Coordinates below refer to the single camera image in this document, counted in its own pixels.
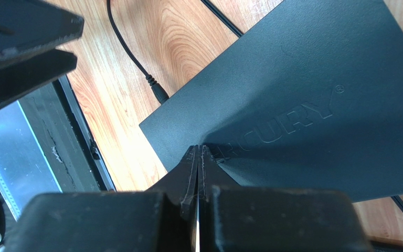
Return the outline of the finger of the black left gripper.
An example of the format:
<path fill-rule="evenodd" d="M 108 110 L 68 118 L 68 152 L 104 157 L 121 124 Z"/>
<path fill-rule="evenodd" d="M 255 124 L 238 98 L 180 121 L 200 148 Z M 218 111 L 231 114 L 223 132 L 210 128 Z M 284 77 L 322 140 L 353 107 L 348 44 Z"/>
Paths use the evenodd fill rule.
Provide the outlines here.
<path fill-rule="evenodd" d="M 0 110 L 75 70 L 77 56 L 51 50 L 0 70 Z"/>
<path fill-rule="evenodd" d="M 82 36 L 83 17 L 46 1 L 0 1 L 0 69 Z"/>

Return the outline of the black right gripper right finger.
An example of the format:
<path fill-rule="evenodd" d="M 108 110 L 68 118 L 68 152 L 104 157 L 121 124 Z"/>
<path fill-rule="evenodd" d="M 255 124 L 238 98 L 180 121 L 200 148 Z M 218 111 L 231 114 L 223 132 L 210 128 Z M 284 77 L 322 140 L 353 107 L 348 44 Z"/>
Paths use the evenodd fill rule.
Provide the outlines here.
<path fill-rule="evenodd" d="M 241 186 L 204 145 L 198 197 L 201 251 L 373 250 L 345 194 Z"/>

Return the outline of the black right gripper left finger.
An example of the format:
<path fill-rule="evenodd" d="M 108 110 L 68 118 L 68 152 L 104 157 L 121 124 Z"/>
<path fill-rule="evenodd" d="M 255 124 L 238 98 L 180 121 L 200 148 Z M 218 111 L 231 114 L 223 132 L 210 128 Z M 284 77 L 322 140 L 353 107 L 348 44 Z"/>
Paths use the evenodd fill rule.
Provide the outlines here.
<path fill-rule="evenodd" d="M 7 251 L 194 251 L 198 147 L 142 192 L 46 193 L 24 208 Z"/>

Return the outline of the black network switch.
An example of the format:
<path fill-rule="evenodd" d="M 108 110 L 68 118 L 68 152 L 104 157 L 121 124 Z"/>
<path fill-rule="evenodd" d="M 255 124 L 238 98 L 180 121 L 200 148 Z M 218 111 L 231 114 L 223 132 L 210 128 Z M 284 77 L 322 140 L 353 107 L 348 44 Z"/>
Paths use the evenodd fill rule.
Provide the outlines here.
<path fill-rule="evenodd" d="M 140 124 L 166 169 L 207 145 L 239 184 L 403 194 L 403 31 L 383 1 L 283 1 Z"/>

